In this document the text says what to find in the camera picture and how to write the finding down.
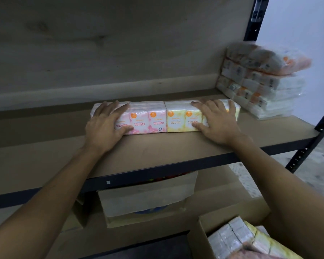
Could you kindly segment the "black metal shelf rack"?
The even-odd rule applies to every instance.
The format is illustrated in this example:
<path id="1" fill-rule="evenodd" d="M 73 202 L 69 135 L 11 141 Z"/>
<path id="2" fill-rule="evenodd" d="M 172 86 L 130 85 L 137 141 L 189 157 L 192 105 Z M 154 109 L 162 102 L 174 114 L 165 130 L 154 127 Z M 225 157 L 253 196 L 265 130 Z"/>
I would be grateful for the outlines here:
<path id="1" fill-rule="evenodd" d="M 268 155 L 297 150 L 286 168 L 294 173 L 324 138 L 324 116 L 315 126 L 296 117 L 257 121 L 248 113 L 239 126 Z M 82 144 L 68 137 L 0 148 L 0 209 L 27 203 Z M 124 136 L 93 168 L 81 193 L 168 178 L 238 162 L 227 147 L 199 132 Z"/>

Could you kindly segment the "person's right hand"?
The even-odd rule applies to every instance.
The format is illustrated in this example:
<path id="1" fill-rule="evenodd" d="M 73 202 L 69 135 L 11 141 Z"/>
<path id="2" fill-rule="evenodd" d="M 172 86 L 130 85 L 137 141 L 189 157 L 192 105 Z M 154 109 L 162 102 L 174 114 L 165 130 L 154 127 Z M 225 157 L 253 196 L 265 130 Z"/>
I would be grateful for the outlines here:
<path id="1" fill-rule="evenodd" d="M 201 102 L 191 102 L 207 118 L 207 133 L 203 133 L 203 135 L 215 143 L 229 147 L 232 147 L 239 140 L 248 139 L 249 137 L 240 130 L 237 120 L 229 114 L 224 103 L 219 99 L 214 100 L 214 102 L 218 106 L 218 112 L 203 112 Z"/>

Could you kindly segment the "person's left forearm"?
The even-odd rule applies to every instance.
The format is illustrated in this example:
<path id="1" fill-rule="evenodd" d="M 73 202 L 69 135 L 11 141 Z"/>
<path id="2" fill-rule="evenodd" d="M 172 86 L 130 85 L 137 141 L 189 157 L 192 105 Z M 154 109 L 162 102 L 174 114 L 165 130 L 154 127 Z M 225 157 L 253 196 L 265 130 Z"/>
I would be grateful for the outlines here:
<path id="1" fill-rule="evenodd" d="M 0 225 L 0 259 L 45 259 L 91 170 L 108 147 L 83 146 Z"/>

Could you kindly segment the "person's left hand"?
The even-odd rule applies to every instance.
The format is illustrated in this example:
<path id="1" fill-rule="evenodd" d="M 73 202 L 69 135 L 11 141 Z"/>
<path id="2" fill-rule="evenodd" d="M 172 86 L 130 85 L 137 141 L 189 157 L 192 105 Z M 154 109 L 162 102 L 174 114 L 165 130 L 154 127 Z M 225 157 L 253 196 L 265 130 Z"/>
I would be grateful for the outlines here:
<path id="1" fill-rule="evenodd" d="M 85 144 L 87 151 L 102 156 L 110 151 L 123 135 L 116 135 L 115 122 L 129 108 L 129 104 L 122 105 L 106 116 L 107 102 L 101 103 L 102 113 L 99 117 L 91 117 L 85 128 Z"/>

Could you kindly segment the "brown shelf board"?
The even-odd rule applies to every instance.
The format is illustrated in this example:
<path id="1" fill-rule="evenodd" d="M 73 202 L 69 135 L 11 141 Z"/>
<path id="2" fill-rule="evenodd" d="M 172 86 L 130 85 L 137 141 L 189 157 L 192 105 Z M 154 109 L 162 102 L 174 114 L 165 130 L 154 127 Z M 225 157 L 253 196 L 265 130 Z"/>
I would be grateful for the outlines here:
<path id="1" fill-rule="evenodd" d="M 33 190 L 49 181 L 83 146 L 94 102 L 0 112 L 0 195 Z M 269 155 L 299 150 L 318 135 L 298 117 L 258 121 L 241 111 L 242 132 Z M 119 184 L 238 162 L 227 147 L 200 132 L 126 135 L 95 167 L 84 186 L 115 177 Z"/>

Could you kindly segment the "pink mini tissue pack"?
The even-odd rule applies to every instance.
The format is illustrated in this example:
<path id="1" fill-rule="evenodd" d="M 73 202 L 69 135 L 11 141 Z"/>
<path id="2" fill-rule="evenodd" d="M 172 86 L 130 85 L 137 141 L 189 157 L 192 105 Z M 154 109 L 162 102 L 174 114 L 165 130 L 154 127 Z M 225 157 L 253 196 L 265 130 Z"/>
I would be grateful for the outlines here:
<path id="1" fill-rule="evenodd" d="M 167 132 L 167 109 L 163 101 L 120 102 L 118 107 L 129 104 L 129 108 L 115 122 L 115 129 L 131 125 L 128 135 Z"/>

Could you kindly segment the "person's right forearm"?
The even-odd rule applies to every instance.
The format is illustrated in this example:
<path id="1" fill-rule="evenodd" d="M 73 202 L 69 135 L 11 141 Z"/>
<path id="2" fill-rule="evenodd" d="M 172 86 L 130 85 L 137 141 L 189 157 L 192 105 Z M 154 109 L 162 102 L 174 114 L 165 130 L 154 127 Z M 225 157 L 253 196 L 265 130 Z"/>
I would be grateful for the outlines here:
<path id="1" fill-rule="evenodd" d="M 228 146 L 249 171 L 272 213 L 314 259 L 324 259 L 324 196 L 267 155 L 246 135 L 230 138 Z"/>

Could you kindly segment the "white tissue multipack in plastic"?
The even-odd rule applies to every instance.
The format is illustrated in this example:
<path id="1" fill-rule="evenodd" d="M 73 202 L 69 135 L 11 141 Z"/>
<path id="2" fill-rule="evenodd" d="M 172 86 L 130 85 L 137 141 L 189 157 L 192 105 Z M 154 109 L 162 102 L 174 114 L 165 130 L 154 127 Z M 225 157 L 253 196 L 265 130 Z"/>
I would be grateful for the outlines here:
<path id="1" fill-rule="evenodd" d="M 276 101 L 300 96 L 306 81 L 295 74 L 286 76 L 264 74 L 225 59 L 217 80 L 217 87 L 229 89 L 230 85 L 239 85 L 254 94 Z"/>
<path id="2" fill-rule="evenodd" d="M 295 99 L 303 91 L 302 86 L 276 90 L 251 79 L 244 79 L 240 85 L 222 75 L 217 80 L 216 88 L 251 113 L 291 111 Z"/>
<path id="3" fill-rule="evenodd" d="M 271 101 L 261 97 L 255 101 L 249 101 L 246 104 L 246 110 L 257 120 L 263 121 L 290 116 L 294 105 L 294 99 Z"/>

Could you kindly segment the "pale cardboard box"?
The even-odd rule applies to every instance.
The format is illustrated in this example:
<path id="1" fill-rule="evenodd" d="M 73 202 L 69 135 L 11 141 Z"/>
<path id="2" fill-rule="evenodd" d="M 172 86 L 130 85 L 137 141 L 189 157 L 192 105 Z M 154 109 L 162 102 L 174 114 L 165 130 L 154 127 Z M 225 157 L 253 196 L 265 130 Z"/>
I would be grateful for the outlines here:
<path id="1" fill-rule="evenodd" d="M 165 218 L 186 211 L 187 201 L 194 194 L 198 171 L 174 178 L 134 186 L 98 191 L 108 228 Z M 168 205 L 153 214 L 134 212 Z"/>

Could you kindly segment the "blue packet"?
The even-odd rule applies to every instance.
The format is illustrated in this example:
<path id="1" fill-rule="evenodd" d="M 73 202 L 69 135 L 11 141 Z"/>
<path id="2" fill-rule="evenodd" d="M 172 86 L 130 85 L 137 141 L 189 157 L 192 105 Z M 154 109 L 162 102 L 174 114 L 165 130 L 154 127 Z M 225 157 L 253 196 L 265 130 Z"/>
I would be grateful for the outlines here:
<path id="1" fill-rule="evenodd" d="M 142 211 L 137 211 L 137 212 L 134 212 L 135 214 L 140 214 L 140 215 L 143 215 L 143 214 L 153 214 L 153 213 L 157 213 L 157 212 L 160 212 L 160 211 L 163 211 L 168 205 L 165 205 L 165 206 L 160 206 L 160 207 L 155 207 L 155 208 L 150 208 L 150 209 L 146 209 L 146 210 L 142 210 Z"/>

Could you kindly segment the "small brown cardboard box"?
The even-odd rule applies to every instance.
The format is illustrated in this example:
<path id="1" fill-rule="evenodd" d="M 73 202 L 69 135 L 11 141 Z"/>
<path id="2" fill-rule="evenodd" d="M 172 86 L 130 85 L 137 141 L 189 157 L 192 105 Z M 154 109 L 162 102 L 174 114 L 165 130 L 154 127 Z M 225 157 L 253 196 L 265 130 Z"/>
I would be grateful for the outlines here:
<path id="1" fill-rule="evenodd" d="M 89 217 L 89 204 L 85 194 L 79 194 L 63 224 L 61 233 L 83 229 Z"/>

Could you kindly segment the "pale yellow tissue pack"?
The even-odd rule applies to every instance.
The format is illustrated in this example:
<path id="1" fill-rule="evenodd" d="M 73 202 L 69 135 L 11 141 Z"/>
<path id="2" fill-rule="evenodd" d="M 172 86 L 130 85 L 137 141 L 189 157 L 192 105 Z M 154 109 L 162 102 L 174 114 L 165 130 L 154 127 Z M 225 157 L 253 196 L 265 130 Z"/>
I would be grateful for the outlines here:
<path id="1" fill-rule="evenodd" d="M 274 240 L 268 234 L 260 231 L 259 228 L 245 220 L 244 223 L 254 235 L 253 240 L 246 245 L 249 250 L 283 259 L 303 259 L 303 257 Z"/>

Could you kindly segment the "light wooden board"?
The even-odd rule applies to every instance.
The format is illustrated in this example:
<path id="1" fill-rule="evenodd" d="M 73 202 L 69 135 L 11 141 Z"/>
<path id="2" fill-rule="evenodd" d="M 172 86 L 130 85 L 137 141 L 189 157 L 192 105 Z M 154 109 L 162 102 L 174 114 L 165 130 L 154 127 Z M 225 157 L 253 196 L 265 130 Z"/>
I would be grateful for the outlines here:
<path id="1" fill-rule="evenodd" d="M 0 0 L 0 111 L 207 90 L 255 0 Z"/>

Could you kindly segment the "orange tissue multipack in plastic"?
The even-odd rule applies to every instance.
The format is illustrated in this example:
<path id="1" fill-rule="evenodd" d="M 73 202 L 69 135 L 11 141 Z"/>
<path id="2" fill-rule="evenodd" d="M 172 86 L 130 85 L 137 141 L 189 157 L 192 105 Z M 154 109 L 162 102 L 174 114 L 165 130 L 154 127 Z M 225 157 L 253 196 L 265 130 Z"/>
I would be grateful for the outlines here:
<path id="1" fill-rule="evenodd" d="M 230 44 L 226 57 L 247 69 L 277 76 L 305 70 L 312 64 L 312 59 L 298 49 L 263 46 L 252 41 Z"/>

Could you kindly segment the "open brown cardboard box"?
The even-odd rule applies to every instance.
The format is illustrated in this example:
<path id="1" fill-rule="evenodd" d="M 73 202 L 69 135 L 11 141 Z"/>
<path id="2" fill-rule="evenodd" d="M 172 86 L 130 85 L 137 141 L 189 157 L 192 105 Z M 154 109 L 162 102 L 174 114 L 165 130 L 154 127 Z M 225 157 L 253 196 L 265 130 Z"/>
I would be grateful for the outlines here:
<path id="1" fill-rule="evenodd" d="M 256 226 L 270 212 L 265 200 L 262 197 L 257 197 L 201 215 L 187 235 L 193 259 L 216 259 L 208 242 L 207 234 L 212 234 L 231 219 L 240 216 Z"/>

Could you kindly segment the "yellow mini tissue pack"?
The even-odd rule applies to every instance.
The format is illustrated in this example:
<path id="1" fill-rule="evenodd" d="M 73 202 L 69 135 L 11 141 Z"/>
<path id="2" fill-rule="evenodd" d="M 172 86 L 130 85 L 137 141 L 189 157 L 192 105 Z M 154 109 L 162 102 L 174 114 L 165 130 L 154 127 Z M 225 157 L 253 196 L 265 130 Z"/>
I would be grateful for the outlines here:
<path id="1" fill-rule="evenodd" d="M 208 126 L 207 118 L 201 110 L 194 107 L 191 102 L 199 100 L 165 101 L 167 111 L 167 132 L 193 132 L 198 131 L 192 126 L 193 122 Z"/>

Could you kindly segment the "pink floral tissue pack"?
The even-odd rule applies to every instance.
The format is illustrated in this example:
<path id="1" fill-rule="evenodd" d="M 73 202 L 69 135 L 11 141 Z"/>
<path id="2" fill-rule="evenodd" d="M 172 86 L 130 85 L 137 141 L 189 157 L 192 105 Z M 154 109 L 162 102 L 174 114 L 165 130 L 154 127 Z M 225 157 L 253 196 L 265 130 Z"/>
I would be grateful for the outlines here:
<path id="1" fill-rule="evenodd" d="M 285 258 L 242 248 L 237 252 L 232 253 L 227 259 L 285 259 Z"/>

